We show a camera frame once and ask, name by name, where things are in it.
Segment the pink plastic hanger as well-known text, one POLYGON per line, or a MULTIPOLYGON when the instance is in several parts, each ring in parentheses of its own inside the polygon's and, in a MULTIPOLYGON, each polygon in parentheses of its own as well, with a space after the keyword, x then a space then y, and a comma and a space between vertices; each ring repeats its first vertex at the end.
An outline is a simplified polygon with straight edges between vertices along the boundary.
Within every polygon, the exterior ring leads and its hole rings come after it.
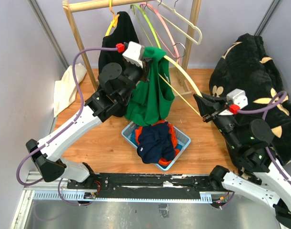
POLYGON ((151 5, 147 4, 146 2, 142 2, 138 7, 139 7, 139 10, 142 13, 145 21, 147 22, 147 24, 148 24, 148 26, 149 26, 152 34, 153 34, 153 37, 154 37, 154 39, 156 41, 156 44, 157 44, 158 48, 161 49, 161 44, 158 41, 158 39, 160 39, 160 41, 162 42, 162 44, 169 51, 169 53, 173 56, 173 58, 176 59, 176 63, 177 64, 180 64, 180 58, 181 58, 180 57, 180 54, 179 54, 178 49, 176 47, 176 43, 174 42, 173 36, 172 36, 172 34, 171 34, 171 32, 170 32, 167 24, 165 23, 164 18, 159 14, 159 12, 155 8, 153 8, 151 5), (166 33, 167 33, 167 35, 168 35, 168 37, 169 37, 169 39, 171 41, 171 44, 172 44, 173 49, 174 49, 174 53, 172 53, 169 50, 169 48, 167 47, 167 45, 164 43, 164 41, 162 40, 162 38, 159 36, 159 34, 157 33, 157 31, 154 29, 151 21, 149 20, 147 14, 145 13, 145 8, 146 7, 149 8, 152 12, 154 12, 156 14, 156 16, 158 17, 158 19, 160 20, 161 24, 163 25, 163 27, 164 27, 164 29, 165 29, 165 31, 166 31, 166 33))

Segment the green t shirt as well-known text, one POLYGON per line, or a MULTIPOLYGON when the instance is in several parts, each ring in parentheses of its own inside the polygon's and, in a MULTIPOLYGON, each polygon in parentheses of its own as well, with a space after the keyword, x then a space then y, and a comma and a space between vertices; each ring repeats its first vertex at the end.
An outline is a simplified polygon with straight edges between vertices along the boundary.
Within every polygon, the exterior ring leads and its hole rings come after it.
POLYGON ((175 99, 166 81, 170 79, 169 61, 166 52, 156 47, 146 47, 143 56, 150 58, 152 64, 148 81, 138 83, 132 91, 125 118, 139 126, 152 125, 166 119, 175 99))

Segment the lime green hanger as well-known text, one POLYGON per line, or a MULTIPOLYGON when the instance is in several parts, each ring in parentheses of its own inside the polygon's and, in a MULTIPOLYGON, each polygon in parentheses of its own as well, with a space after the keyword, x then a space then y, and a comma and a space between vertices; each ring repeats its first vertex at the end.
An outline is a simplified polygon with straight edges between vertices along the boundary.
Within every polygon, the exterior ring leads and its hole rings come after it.
POLYGON ((148 16, 146 15, 145 10, 144 10, 141 6, 139 6, 138 4, 136 4, 136 3, 131 4, 131 5, 130 5, 130 9, 132 10, 133 15, 135 16, 135 18, 136 18, 136 20, 137 20, 139 26, 141 27, 141 29, 142 29, 142 31, 143 31, 145 37, 146 37, 147 40, 149 41, 150 45, 151 45, 151 46, 154 46, 154 44, 151 42, 151 39, 149 38, 149 35, 147 34, 147 32, 146 32, 146 30, 145 30, 143 24, 142 24, 141 21, 139 20, 137 14, 136 14, 136 10, 138 10, 138 11, 140 12, 140 14, 141 14, 142 17, 144 18, 144 20, 145 20, 147 26, 149 27, 149 30, 151 31, 152 36, 153 36, 153 38, 154 38, 154 40, 155 40, 155 42, 156 42, 156 46, 157 46, 158 48, 161 48, 161 44, 160 44, 160 42, 159 42, 159 39, 158 39, 157 33, 155 32, 155 29, 154 29, 152 23, 150 22, 148 16))

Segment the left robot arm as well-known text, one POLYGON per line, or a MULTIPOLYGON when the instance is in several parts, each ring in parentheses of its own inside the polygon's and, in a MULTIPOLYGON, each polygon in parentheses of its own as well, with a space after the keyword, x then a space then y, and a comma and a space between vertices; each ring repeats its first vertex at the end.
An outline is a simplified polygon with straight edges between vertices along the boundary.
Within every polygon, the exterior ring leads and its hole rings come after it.
POLYGON ((87 163, 76 163, 62 155, 86 132, 111 116, 122 117, 126 114, 132 90, 137 83, 147 79, 152 63, 152 59, 145 58, 137 64, 126 63, 125 69, 115 62, 105 65, 98 76, 97 91, 72 118, 49 136, 26 143, 32 161, 45 182, 66 178, 85 189, 94 185, 95 173, 87 163))

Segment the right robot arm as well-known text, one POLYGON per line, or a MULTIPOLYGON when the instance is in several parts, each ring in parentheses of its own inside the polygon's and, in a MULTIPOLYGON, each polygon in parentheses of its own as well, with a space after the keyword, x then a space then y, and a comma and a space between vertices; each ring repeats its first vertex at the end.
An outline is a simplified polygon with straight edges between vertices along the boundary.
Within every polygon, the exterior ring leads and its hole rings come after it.
POLYGON ((274 134, 262 118, 240 125, 234 115, 247 114, 245 91, 235 89, 225 97, 193 95, 203 121, 213 122, 225 139, 232 163, 268 184, 267 188, 216 166, 209 175, 209 186, 215 191, 229 190, 261 203, 276 220, 291 229, 291 177, 269 146, 274 134))

